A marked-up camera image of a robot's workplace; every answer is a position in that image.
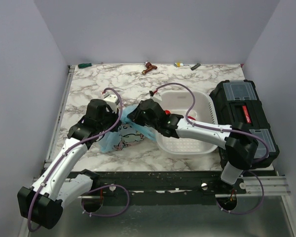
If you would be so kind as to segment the light blue plastic bag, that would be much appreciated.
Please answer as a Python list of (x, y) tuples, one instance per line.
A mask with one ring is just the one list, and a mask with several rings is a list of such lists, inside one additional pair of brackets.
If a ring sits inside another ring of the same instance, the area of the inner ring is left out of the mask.
[(130, 105), (123, 109), (121, 116), (121, 126), (118, 132), (108, 132), (97, 142), (101, 153), (121, 151), (123, 148), (136, 145), (148, 138), (156, 142), (156, 136), (152, 128), (140, 126), (132, 122), (127, 116), (135, 110), (136, 105)]

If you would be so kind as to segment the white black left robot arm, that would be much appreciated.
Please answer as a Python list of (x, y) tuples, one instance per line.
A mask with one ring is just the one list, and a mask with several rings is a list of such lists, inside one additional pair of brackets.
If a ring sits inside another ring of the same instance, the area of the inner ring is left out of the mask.
[(52, 229), (60, 220), (66, 203), (84, 192), (94, 195), (99, 191), (99, 182), (90, 171), (79, 175), (72, 188), (66, 190), (62, 185), (97, 138), (118, 130), (121, 109), (122, 102), (117, 96), (92, 99), (85, 115), (69, 129), (60, 152), (45, 172), (29, 188), (22, 187), (18, 191), (20, 214), (28, 220), (31, 232), (35, 231), (32, 222)]

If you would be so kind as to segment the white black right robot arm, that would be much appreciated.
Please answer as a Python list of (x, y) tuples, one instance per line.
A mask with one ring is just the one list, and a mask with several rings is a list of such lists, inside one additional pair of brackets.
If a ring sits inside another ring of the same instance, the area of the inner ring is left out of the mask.
[(228, 161), (217, 181), (218, 190), (224, 194), (235, 188), (243, 171), (251, 168), (258, 147), (257, 139), (248, 132), (233, 129), (230, 125), (192, 121), (182, 115), (168, 114), (152, 99), (141, 101), (127, 117), (165, 137), (194, 139), (225, 150)]

